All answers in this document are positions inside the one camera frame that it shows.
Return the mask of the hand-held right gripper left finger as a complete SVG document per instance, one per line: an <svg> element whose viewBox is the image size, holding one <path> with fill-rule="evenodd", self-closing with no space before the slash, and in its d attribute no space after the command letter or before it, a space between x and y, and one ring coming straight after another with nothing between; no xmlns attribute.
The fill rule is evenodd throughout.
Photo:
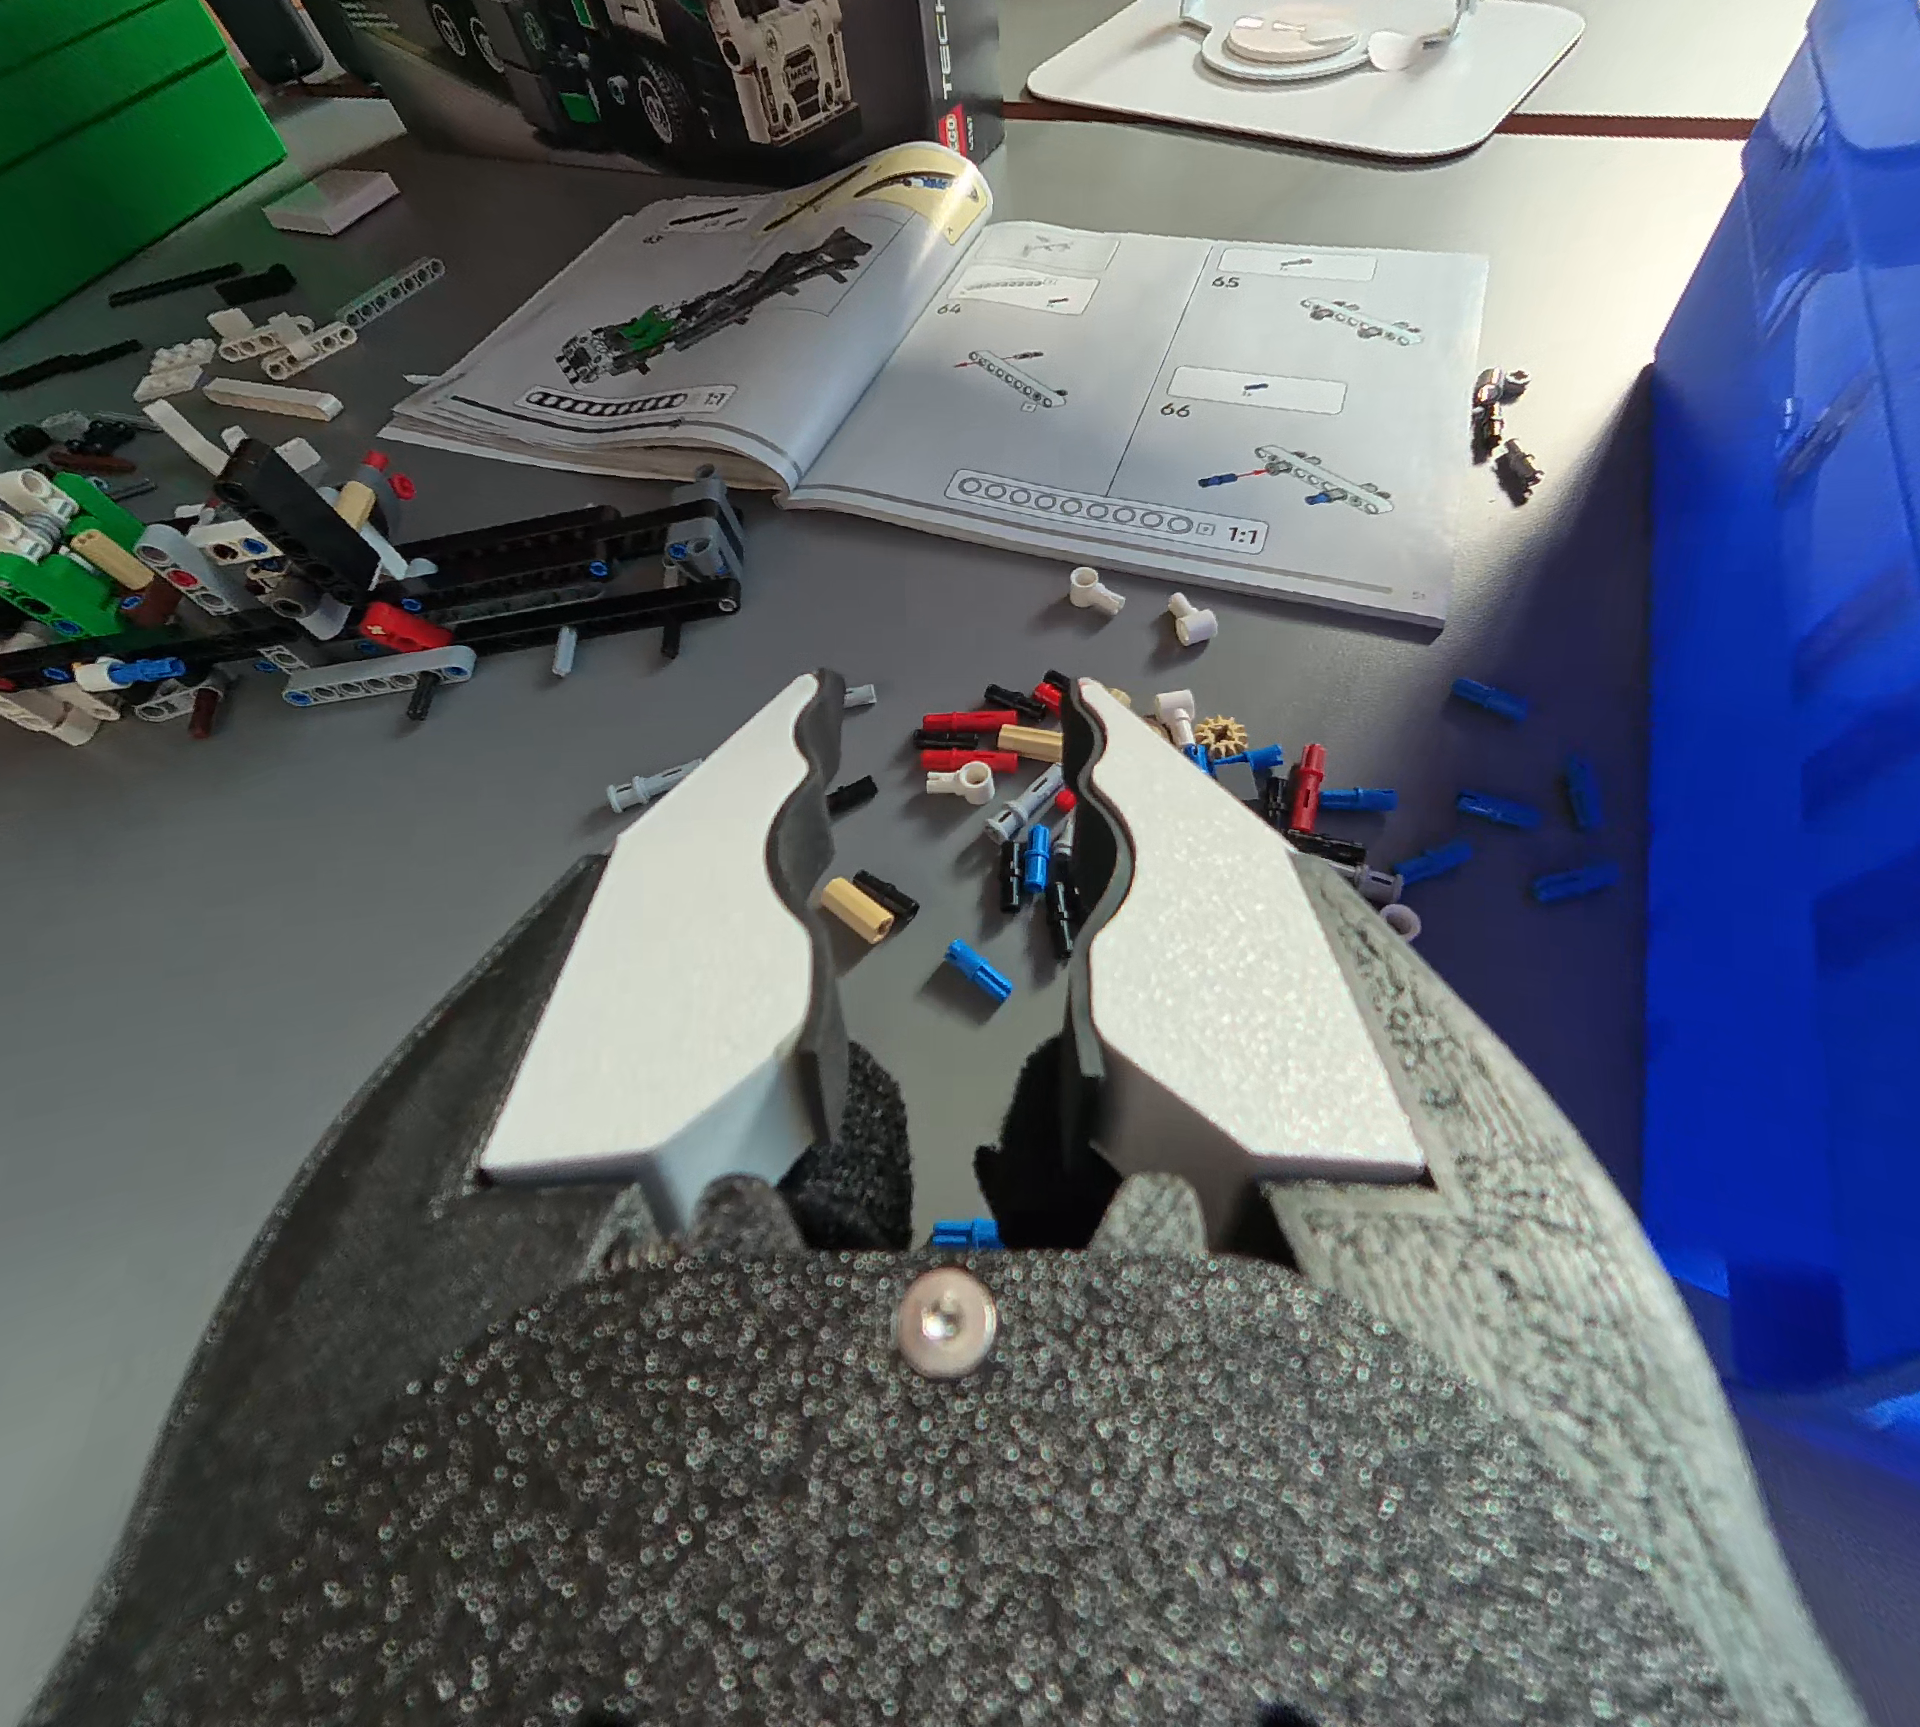
<svg viewBox="0 0 1920 1727"><path fill-rule="evenodd" d="M607 858L476 1168L622 1182L664 1232L710 1182L783 1180L839 1128L850 1046L829 934L845 681L794 679Z"/></svg>

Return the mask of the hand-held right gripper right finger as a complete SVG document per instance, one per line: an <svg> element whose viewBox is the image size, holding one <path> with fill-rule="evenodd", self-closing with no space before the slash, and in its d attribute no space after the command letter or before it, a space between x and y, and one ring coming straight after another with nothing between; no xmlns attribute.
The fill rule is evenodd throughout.
<svg viewBox="0 0 1920 1727"><path fill-rule="evenodd" d="M1298 858L1092 681L1065 709L1069 1140L1162 1172L1220 1246L1267 1182L1421 1184L1422 1142Z"/></svg>

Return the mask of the tan and black lego pin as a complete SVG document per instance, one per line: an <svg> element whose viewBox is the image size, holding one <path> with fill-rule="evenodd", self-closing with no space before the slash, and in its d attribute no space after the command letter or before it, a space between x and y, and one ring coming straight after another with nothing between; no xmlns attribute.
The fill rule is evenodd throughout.
<svg viewBox="0 0 1920 1727"><path fill-rule="evenodd" d="M913 924L920 904L905 890L871 872L830 878L818 894L818 910L855 932L865 944L887 942Z"/></svg>

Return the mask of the pile of small lego pieces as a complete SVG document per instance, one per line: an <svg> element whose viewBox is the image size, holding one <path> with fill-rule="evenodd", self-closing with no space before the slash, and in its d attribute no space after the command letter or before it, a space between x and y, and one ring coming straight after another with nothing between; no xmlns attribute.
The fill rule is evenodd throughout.
<svg viewBox="0 0 1920 1727"><path fill-rule="evenodd" d="M1053 719L1065 721L1067 679L1048 675L1035 695L1016 695L999 685L990 685L984 705L962 713L929 713L915 733L915 749L920 751L922 769L929 775L927 789L938 793L942 775L974 767L983 775L1011 777L1023 771L1023 763L1041 763L1046 751L1060 741L1036 725ZM1320 745L1309 745L1294 767L1287 765L1285 749L1254 747L1248 731L1232 717L1198 717L1188 721L1195 747L1188 755L1211 777L1228 767L1244 767L1257 783L1257 797L1248 803L1259 821L1285 834L1300 852L1333 864L1339 876L1344 876L1361 900L1367 900L1381 912L1383 924L1389 924L1409 944L1424 932L1422 918L1405 902L1405 888L1410 876L1389 874L1369 860L1369 850L1344 836L1326 834L1329 815L1389 815L1398 809L1398 793L1383 787L1330 787L1326 751ZM1032 729L1041 741L1009 741L1006 733ZM1053 813L1048 826L1054 828L1056 844L1053 848L1051 872L1041 902L1048 922L1048 936L1056 956L1065 962L1075 950L1092 898L1091 886L1076 872L1076 850L1073 844L1060 846L1060 828L1073 834L1073 807L1076 797L1070 791L1056 789L1046 795L1036 783L1026 795L1012 803L1009 828L1011 834L999 850L999 864L1005 880L1002 900L1011 908L1020 906L1016 888L1026 878L1026 850L1023 848L1023 830L1038 826L1036 817Z"/></svg>

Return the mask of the lego truck chassis assembly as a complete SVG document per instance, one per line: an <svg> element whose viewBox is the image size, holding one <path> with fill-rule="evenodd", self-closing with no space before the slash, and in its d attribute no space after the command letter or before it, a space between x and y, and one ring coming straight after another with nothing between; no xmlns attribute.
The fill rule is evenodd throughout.
<svg viewBox="0 0 1920 1727"><path fill-rule="evenodd" d="M747 535L716 473L659 509L595 505L404 543L414 487L373 453L325 487L306 445L231 431L211 493L138 521L74 475L5 477L5 723L84 747L132 719L205 737L245 675L297 711L397 697L421 723L493 657L742 607Z"/></svg>

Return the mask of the scattered blue lego pins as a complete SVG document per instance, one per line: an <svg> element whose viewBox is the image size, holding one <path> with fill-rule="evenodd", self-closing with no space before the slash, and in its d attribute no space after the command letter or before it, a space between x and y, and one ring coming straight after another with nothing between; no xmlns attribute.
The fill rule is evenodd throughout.
<svg viewBox="0 0 1920 1727"><path fill-rule="evenodd" d="M1523 727L1530 715L1530 705L1523 697L1474 679L1455 679L1450 701L1474 711L1476 717L1513 729ZM1535 906L1570 906L1620 888L1624 876L1618 860L1598 854L1610 825L1610 803L1594 759L1585 751L1565 755L1550 779L1550 789L1552 809L1549 809L1549 797L1518 799L1479 785L1462 787L1453 799L1453 817L1470 828L1495 830L1532 844L1544 844L1549 834L1559 830L1582 848L1586 858L1560 856L1559 862L1544 864L1528 876L1525 890ZM1393 874L1405 888L1421 888L1462 870L1474 854L1470 838L1461 834L1405 858Z"/></svg>

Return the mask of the white curved lego panel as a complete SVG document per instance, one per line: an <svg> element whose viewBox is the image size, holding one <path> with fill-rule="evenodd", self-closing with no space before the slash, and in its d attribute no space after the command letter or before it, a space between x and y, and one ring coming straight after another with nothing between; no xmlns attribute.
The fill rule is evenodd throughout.
<svg viewBox="0 0 1920 1727"><path fill-rule="evenodd" d="M211 479L223 477L229 467L231 449L208 439L166 401L145 403L143 415Z"/></svg>

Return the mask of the grey lego beam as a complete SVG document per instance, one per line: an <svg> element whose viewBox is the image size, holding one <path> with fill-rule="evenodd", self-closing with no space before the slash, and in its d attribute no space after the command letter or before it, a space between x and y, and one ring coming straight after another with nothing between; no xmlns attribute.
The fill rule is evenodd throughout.
<svg viewBox="0 0 1920 1727"><path fill-rule="evenodd" d="M354 333L361 333L397 309L418 299L428 289L440 285L444 277L446 265L442 259L421 257L421 261L386 277L379 285L344 303L336 311L335 321Z"/></svg>

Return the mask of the black lego beam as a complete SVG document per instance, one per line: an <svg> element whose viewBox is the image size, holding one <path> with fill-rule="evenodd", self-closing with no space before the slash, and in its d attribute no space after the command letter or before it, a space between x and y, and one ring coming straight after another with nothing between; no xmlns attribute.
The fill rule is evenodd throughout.
<svg viewBox="0 0 1920 1727"><path fill-rule="evenodd" d="M143 353L143 343L123 341L123 343L108 345L104 349L51 355L37 363L5 373L0 377L0 393L20 395L67 377L87 375L94 369L128 361L140 353Z"/></svg>

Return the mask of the open instruction booklet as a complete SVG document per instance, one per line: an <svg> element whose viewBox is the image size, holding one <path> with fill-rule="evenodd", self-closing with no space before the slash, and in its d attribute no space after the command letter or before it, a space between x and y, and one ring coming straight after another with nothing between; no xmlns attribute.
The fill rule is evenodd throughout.
<svg viewBox="0 0 1920 1727"><path fill-rule="evenodd" d="M618 221L382 437L1440 629L1488 273L1000 221L913 143Z"/></svg>

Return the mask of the blue plastic bin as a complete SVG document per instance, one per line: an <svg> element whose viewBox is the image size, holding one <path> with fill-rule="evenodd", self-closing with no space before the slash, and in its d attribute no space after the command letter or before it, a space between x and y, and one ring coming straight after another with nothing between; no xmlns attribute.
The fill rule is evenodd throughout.
<svg viewBox="0 0 1920 1727"><path fill-rule="evenodd" d="M1644 1228L1819 1388L1918 1342L1918 0L1816 3L1650 409Z"/></svg>

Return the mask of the white flat rectangular piece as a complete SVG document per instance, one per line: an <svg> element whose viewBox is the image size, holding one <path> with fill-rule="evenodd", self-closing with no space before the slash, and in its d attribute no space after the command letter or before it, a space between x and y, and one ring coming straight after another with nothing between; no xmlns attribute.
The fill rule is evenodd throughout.
<svg viewBox="0 0 1920 1727"><path fill-rule="evenodd" d="M401 199L401 187L380 171L329 171L262 209L283 235L336 239Z"/></svg>

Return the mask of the green plastic bin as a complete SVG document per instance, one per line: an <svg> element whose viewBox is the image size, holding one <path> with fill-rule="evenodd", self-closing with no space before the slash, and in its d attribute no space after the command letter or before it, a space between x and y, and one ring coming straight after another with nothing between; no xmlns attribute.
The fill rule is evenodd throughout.
<svg viewBox="0 0 1920 1727"><path fill-rule="evenodd" d="M202 0L3 0L3 335L283 161Z"/></svg>

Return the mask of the dark grey device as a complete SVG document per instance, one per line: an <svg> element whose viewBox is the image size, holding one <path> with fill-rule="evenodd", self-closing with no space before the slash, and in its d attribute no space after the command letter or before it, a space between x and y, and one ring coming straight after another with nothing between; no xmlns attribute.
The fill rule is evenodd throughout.
<svg viewBox="0 0 1920 1727"><path fill-rule="evenodd" d="M252 77L286 89L325 73L326 55L292 0L205 0Z"/></svg>

